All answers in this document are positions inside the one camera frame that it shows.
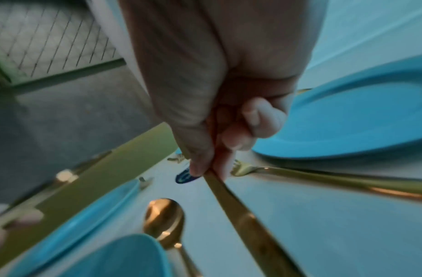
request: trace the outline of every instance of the spoon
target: spoon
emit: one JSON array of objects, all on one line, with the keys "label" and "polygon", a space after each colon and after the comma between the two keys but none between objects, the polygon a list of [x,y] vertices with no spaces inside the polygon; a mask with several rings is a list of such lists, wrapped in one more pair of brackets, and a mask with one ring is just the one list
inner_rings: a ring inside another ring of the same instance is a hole
[{"label": "spoon", "polygon": [[203,277],[182,247],[180,240],[185,223],[185,214],[179,203],[171,199],[157,199],[148,204],[144,219],[144,233],[154,237],[165,250],[179,251],[190,277]]}]

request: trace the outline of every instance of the blue sticker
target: blue sticker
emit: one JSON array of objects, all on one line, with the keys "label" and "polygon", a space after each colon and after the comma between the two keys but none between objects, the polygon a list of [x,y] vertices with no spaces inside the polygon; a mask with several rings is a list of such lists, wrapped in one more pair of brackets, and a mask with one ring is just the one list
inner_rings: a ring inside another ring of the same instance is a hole
[{"label": "blue sticker", "polygon": [[176,175],[176,183],[178,184],[185,184],[185,183],[189,183],[191,181],[196,180],[199,177],[193,177],[190,175],[190,169],[187,168],[184,171],[182,171],[181,173],[179,173],[178,175]]}]

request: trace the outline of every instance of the fork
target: fork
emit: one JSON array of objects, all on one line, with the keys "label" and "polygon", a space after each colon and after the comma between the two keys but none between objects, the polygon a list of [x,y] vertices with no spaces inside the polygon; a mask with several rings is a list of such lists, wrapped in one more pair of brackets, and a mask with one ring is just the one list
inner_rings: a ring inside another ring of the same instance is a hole
[{"label": "fork", "polygon": [[246,162],[235,160],[231,171],[233,176],[241,177],[250,173],[285,176],[332,184],[343,188],[358,188],[388,194],[390,196],[422,199],[422,179],[376,177],[281,167],[257,167]]}]

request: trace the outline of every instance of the floor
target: floor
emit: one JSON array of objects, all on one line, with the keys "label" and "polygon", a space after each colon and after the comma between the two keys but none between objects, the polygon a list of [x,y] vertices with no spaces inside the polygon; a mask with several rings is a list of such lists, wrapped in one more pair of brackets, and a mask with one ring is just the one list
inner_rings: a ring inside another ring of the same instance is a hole
[{"label": "floor", "polygon": [[13,83],[119,58],[83,0],[0,0],[0,64]]},{"label": "floor", "polygon": [[126,66],[18,96],[0,94],[0,203],[155,126]]}]

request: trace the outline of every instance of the blue plate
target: blue plate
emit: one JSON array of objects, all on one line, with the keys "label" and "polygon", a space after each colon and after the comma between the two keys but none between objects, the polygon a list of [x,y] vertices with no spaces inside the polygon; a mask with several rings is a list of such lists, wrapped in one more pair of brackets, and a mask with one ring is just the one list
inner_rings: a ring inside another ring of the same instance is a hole
[{"label": "blue plate", "polygon": [[27,276],[51,263],[129,202],[138,187],[139,181],[131,180],[89,205],[31,249],[9,277]]},{"label": "blue plate", "polygon": [[259,154],[313,159],[422,140],[422,56],[378,66],[295,98],[284,128]]},{"label": "blue plate", "polygon": [[164,249],[152,237],[115,240],[77,262],[60,277],[171,277]]}]

